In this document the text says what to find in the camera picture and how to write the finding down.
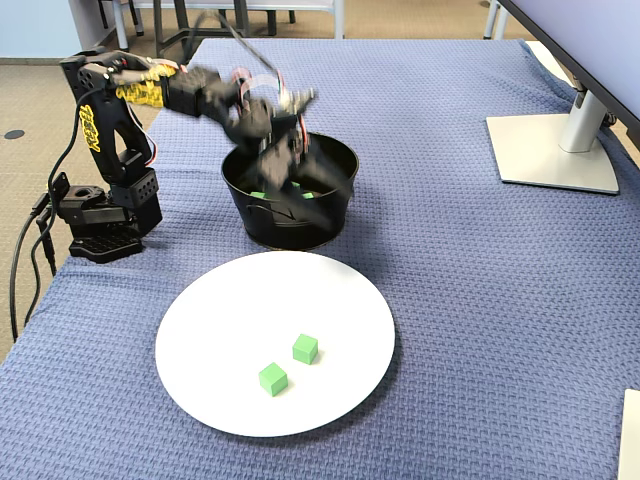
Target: monitor stand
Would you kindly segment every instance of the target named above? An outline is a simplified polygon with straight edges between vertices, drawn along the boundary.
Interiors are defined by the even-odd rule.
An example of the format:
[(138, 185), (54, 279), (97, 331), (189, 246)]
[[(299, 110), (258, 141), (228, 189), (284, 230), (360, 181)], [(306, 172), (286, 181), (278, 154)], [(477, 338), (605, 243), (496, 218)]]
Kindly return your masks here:
[(596, 138), (606, 113), (587, 92), (568, 115), (488, 117), (502, 181), (617, 194), (613, 166)]

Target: monitor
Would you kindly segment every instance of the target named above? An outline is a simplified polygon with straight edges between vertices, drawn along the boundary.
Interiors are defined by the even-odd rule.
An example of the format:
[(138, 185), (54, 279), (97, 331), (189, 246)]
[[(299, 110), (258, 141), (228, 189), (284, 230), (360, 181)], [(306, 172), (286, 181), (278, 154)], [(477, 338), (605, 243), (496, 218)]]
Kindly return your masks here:
[[(503, 181), (617, 193), (613, 167), (595, 137), (610, 110), (640, 147), (640, 1), (500, 3), (588, 89), (570, 115), (510, 117), (511, 125), (505, 117), (487, 119)], [(500, 140), (513, 129), (534, 138), (523, 132)], [(528, 145), (515, 145), (521, 141)]]

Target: green block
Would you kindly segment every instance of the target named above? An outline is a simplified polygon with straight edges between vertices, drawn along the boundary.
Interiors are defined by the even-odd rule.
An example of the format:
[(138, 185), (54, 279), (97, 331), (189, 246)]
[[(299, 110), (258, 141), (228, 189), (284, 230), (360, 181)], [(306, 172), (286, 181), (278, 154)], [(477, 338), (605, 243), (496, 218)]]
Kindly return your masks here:
[(299, 362), (311, 365), (318, 354), (318, 341), (308, 335), (300, 334), (293, 344), (293, 358)]
[(261, 371), (259, 377), (260, 386), (272, 397), (275, 397), (289, 385), (287, 374), (275, 363)]

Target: yellow label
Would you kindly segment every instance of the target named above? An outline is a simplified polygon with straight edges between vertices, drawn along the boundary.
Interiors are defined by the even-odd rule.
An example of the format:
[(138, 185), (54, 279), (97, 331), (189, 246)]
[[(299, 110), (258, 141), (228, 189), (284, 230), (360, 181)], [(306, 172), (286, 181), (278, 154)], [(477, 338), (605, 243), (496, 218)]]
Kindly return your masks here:
[(82, 121), (82, 133), (84, 134), (87, 145), (89, 145), (89, 148), (99, 152), (98, 129), (93, 121), (93, 110), (91, 110), (89, 105), (82, 105), (80, 107), (80, 120)]
[(147, 80), (144, 83), (134, 83), (116, 88), (116, 97), (124, 99), (125, 102), (136, 103), (138, 105), (151, 105), (152, 107), (162, 107), (162, 87)]
[(158, 82), (160, 81), (160, 77), (170, 77), (174, 73), (176, 73), (175, 68), (163, 63), (159, 63), (158, 65), (147, 70), (147, 72), (143, 75), (143, 80), (154, 80)]

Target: table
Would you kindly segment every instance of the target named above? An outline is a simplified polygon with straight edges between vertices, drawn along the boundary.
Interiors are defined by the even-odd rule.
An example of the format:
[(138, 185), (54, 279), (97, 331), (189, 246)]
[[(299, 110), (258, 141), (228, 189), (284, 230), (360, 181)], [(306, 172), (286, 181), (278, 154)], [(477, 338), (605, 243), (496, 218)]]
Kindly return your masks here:
[[(220, 176), (219, 127), (161, 112), (146, 250), (69, 259), (0, 369), (3, 478), (613, 478), (624, 389), (640, 387), (640, 172), (613, 134), (617, 197), (502, 184), (485, 117), (573, 97), (523, 42), (252, 43), (289, 87), (318, 88), (308, 128), (360, 157), (345, 229), (316, 252), (385, 296), (387, 375), (291, 438), (223, 434), (172, 402), (153, 358), (164, 312), (263, 249)], [(261, 72), (231, 40), (193, 63)]]

